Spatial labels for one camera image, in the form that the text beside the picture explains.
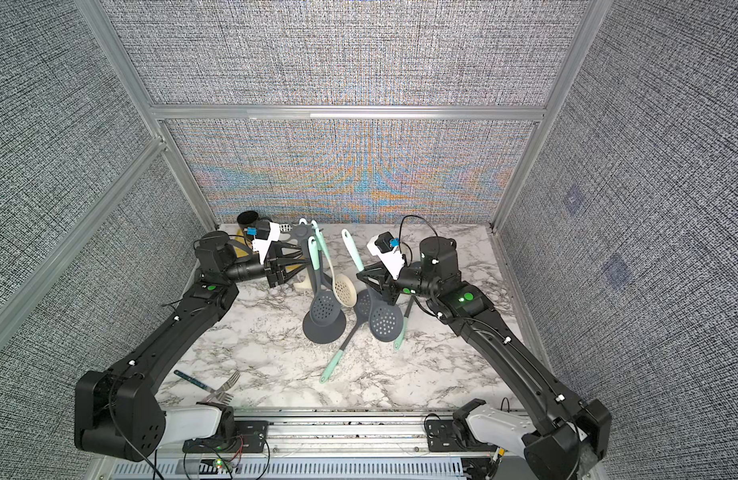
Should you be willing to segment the cream skimmer mint handle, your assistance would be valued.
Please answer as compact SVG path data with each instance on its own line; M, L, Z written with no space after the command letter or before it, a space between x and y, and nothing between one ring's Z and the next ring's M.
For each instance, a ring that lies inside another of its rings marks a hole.
M339 350L335 353L335 355L332 357L329 364L326 366L325 370L323 371L320 377L321 383L326 383L331 378L334 370L340 363L342 357L344 356L355 334L360 330L362 326L369 323L369 317L370 317L370 312L371 312L371 299L370 299L370 293L368 290L362 290L358 293L357 303L354 306L354 312L356 314L356 324L351 329L347 338L343 341Z

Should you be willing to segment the grey skimmer back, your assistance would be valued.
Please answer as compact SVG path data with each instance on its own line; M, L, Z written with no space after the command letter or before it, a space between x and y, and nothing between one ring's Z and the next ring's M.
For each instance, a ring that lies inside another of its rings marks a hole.
M406 331L407 331L407 327L408 327L408 322L409 322L409 316L411 314L412 308L415 306L415 300L416 300L416 297L415 296L411 296L410 297L410 300L408 301L408 303L406 305L406 308L404 310L402 329L401 329L401 332L399 333L398 337L394 341L394 349L396 351L400 350L401 347L402 347L402 345L403 345L403 343L404 343L405 336L406 336Z

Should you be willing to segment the grey utensil rack stand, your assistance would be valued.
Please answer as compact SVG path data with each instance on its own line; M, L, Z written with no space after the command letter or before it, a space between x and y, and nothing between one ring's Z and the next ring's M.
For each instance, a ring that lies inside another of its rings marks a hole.
M316 233L314 231L313 225L309 223L305 218L301 218L291 231L291 237L298 243L298 245L302 248L303 253L309 259L309 264L305 265L308 275L307 285L312 290L314 300L315 278L308 248L308 239L311 236L314 236L316 238ZM306 338L316 344L329 344L338 340L344 333L347 323L346 316L342 310L342 305L337 300L341 311L339 313L339 316L337 317L337 320L333 324L326 327L319 327L313 322L311 318L310 310L312 302L308 313L303 319L303 331Z

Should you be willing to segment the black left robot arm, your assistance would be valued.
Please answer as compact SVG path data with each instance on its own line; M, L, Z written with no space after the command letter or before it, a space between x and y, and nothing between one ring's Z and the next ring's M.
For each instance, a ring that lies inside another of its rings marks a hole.
M171 315L132 352L104 371L89 371L75 387L74 443L77 449L119 459L147 460L160 447L204 441L211 448L238 440L231 406L202 400L186 408L160 406L156 394L185 352L230 310L238 285L267 279L286 283L310 261L312 230L296 228L286 240L254 239L247 247L223 231L194 245L199 262L195 282Z

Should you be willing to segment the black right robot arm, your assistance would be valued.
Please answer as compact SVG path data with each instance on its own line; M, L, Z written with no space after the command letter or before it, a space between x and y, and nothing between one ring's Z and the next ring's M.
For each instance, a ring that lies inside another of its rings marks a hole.
M465 281L457 243L434 235L420 244L420 259L407 263L400 239L389 232L367 248L376 263L357 277L393 305L402 294L424 299L429 313L471 345L524 407L519 416L474 399L453 414L452 430L463 450L487 445L523 458L538 479L581 479L606 456L611 412L564 385L507 326L494 303Z

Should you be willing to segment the black mug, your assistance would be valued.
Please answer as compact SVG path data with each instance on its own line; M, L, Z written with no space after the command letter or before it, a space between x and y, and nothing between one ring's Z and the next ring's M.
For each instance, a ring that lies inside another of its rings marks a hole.
M247 230L249 227L254 227L259 218L260 215L257 211L246 210L241 212L236 218L237 224L239 226L238 234L241 235L245 240L251 240L253 238L253 235L249 234Z

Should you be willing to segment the metal fork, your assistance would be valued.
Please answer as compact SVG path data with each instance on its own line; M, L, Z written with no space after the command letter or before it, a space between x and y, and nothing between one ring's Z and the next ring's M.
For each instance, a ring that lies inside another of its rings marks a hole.
M205 382L202 382L201 380L180 370L174 370L173 373L180 379L208 392L209 395L203 400L203 403L219 403L222 405L229 405L233 400L233 395L229 390L235 386L240 379L240 371L236 370L219 388L213 388Z

